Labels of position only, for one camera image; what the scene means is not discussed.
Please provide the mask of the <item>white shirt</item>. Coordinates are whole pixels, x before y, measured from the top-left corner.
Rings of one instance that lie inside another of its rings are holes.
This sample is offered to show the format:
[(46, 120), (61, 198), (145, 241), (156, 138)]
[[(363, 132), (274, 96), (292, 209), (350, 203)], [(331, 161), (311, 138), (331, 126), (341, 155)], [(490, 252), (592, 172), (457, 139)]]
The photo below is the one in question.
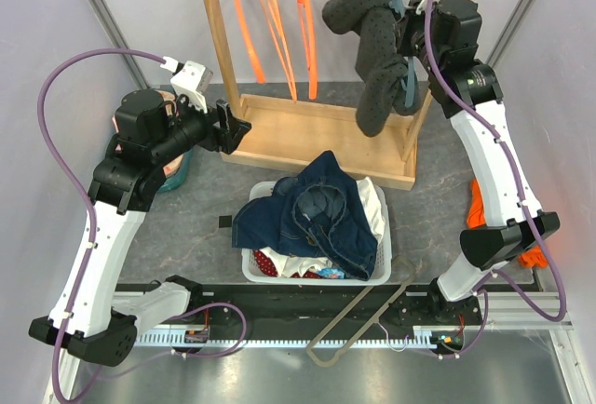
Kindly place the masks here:
[[(385, 232), (386, 221), (382, 216), (382, 208), (379, 197), (375, 191), (373, 181), (366, 177), (363, 180), (357, 181), (359, 190), (359, 198), (364, 207), (367, 223), (369, 224), (372, 234), (378, 244), (382, 241)], [(317, 271), (324, 268), (338, 268), (327, 257), (306, 257), (297, 255), (282, 255), (275, 252), (271, 248), (255, 249), (260, 250), (266, 254), (275, 264), (278, 270), (277, 277), (284, 278), (322, 278), (316, 274)]]

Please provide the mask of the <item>orange plastic hanger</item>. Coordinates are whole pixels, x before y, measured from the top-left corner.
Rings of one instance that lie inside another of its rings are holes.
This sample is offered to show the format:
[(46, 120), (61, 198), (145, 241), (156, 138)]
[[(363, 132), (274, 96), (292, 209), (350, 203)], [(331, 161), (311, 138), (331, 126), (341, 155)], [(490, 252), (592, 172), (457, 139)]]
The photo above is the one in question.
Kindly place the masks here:
[(257, 56), (256, 50), (254, 48), (254, 45), (252, 43), (252, 39), (251, 39), (251, 33), (248, 27), (248, 23), (246, 21), (246, 16), (244, 13), (244, 9), (241, 3), (241, 0), (232, 0), (236, 13), (237, 13), (237, 20), (238, 20), (238, 25), (240, 27), (240, 31), (241, 31), (241, 35), (245, 44), (245, 48), (247, 51), (247, 55), (249, 58), (249, 61), (251, 63), (251, 68), (253, 71), (253, 74), (255, 76), (255, 81), (257, 84), (264, 84), (265, 83), (265, 75), (264, 75), (264, 71), (262, 68), (262, 65), (260, 63), (260, 60)]

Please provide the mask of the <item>orange hanger with denim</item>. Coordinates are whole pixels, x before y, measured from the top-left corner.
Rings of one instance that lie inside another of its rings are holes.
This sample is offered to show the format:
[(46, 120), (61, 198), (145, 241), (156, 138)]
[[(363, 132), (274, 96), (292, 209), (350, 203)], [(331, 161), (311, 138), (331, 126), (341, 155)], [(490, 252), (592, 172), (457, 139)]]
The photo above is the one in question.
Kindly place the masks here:
[(308, 98), (318, 96), (318, 55), (311, 0), (296, 0), (298, 16), (305, 49), (305, 64), (308, 77)]

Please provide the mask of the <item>dark blue denim garment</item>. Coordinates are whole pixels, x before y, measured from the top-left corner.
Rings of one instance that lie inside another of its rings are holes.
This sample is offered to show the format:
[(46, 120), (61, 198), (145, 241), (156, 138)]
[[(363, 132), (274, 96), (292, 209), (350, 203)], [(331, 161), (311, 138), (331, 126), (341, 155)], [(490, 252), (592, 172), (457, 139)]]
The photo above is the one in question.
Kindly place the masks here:
[(232, 246), (325, 257), (361, 281), (371, 278), (378, 250), (357, 182), (331, 151), (298, 175), (278, 180), (271, 195), (244, 205), (233, 219)]

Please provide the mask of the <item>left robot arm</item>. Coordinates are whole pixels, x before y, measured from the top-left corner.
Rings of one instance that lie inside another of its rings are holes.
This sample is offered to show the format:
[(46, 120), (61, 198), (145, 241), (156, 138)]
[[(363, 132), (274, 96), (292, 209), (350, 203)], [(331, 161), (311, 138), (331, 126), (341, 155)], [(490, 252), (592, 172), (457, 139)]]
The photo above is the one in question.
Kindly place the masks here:
[(117, 132), (94, 169), (83, 197), (92, 206), (65, 293), (47, 316), (32, 321), (29, 334), (57, 344), (86, 362), (115, 367), (136, 338), (173, 318), (197, 322), (204, 313), (202, 287), (170, 276), (156, 289), (122, 304), (113, 296), (131, 242), (166, 181), (165, 166), (196, 146), (232, 154), (251, 123), (233, 116), (226, 101), (202, 112), (185, 95), (166, 99), (155, 89), (126, 95), (115, 111)]

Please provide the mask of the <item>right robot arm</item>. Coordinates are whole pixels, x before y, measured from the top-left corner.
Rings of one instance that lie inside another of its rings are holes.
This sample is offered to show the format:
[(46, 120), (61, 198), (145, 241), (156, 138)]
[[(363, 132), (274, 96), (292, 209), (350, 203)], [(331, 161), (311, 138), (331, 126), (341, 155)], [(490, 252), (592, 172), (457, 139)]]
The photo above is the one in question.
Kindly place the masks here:
[(489, 276), (560, 228), (534, 195), (508, 132), (494, 69), (476, 57), (481, 14), (471, 0), (411, 0), (398, 22), (399, 51), (428, 74), (429, 91), (467, 152), (478, 183), (484, 224), (463, 231), (461, 253), (432, 282), (428, 316), (448, 323), (460, 302)]

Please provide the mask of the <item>red polka dot skirt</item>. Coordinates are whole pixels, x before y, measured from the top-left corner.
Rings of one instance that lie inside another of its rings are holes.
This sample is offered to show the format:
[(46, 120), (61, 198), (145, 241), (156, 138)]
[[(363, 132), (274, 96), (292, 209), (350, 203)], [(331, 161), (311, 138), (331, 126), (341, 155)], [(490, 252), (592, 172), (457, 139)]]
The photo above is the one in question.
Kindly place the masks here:
[(261, 276), (265, 277), (277, 277), (278, 270), (274, 262), (262, 251), (254, 250), (252, 252), (253, 260), (256, 263), (258, 271)]

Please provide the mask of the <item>orange hanger with white shirt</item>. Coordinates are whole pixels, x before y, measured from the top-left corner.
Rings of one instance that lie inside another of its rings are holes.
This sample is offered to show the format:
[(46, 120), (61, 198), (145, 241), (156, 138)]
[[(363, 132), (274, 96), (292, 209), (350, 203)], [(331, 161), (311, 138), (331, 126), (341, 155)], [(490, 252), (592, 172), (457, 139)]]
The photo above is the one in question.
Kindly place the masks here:
[(274, 47), (278, 54), (278, 59), (282, 72), (284, 73), (286, 83), (290, 92), (291, 100), (298, 101), (297, 86), (295, 75), (291, 63), (291, 53), (284, 32), (283, 21), (278, 6), (278, 0), (258, 0), (264, 13), (264, 18), (273, 40)]

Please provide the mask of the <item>blue floral garment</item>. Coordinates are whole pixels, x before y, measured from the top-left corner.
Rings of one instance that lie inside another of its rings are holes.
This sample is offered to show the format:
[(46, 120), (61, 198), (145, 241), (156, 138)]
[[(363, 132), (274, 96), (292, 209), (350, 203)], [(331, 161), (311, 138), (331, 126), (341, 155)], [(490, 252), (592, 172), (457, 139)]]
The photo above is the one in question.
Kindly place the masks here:
[(327, 279), (344, 279), (345, 273), (338, 268), (324, 268), (316, 272), (322, 278)]

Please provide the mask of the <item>grey dotted garment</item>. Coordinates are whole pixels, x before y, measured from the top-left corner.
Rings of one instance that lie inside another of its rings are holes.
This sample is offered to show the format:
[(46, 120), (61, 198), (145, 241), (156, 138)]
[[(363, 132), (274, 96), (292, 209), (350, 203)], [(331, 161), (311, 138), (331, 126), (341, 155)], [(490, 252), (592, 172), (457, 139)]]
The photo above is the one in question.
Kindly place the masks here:
[(364, 83), (359, 99), (356, 121), (367, 137), (378, 135), (389, 115), (416, 114), (421, 106), (416, 75), (416, 93), (412, 112), (404, 107), (407, 59), (396, 45), (396, 25), (399, 16), (390, 8), (391, 0), (330, 0), (322, 9), (326, 26), (335, 34), (353, 32), (359, 37), (355, 70)]

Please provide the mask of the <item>white plastic basket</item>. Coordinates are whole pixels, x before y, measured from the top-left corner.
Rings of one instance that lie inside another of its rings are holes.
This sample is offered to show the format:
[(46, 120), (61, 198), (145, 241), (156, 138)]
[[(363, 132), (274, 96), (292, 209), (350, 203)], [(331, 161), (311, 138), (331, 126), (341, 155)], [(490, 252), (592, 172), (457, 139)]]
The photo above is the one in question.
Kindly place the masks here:
[(315, 278), (284, 278), (266, 276), (258, 267), (250, 249), (242, 249), (242, 272), (243, 275), (251, 282), (259, 284), (273, 284), (273, 285), (293, 285), (293, 286), (321, 286), (321, 287), (365, 287), (365, 286), (379, 286), (386, 283), (391, 275), (392, 264), (392, 248), (391, 235), (389, 226), (388, 208), (386, 198), (383, 190), (379, 186), (374, 186), (375, 191), (379, 197), (382, 216), (386, 221), (385, 232), (382, 241), (378, 244), (375, 267), (371, 278), (368, 281), (360, 281), (354, 279), (315, 279)]

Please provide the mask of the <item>blue grey hanger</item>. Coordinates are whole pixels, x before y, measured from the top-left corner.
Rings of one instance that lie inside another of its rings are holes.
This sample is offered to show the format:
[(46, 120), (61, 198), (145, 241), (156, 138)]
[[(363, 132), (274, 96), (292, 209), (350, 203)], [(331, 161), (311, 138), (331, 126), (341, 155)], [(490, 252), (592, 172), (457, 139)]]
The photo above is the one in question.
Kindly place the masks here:
[[(391, 0), (389, 3), (389, 6), (399, 16), (400, 19), (402, 19), (405, 16), (405, 5), (403, 3), (403, 0)], [(406, 80), (401, 81), (401, 87), (405, 91), (404, 107), (407, 112), (413, 111), (416, 86), (417, 86), (417, 81), (416, 81), (413, 57), (409, 57), (407, 60)]]

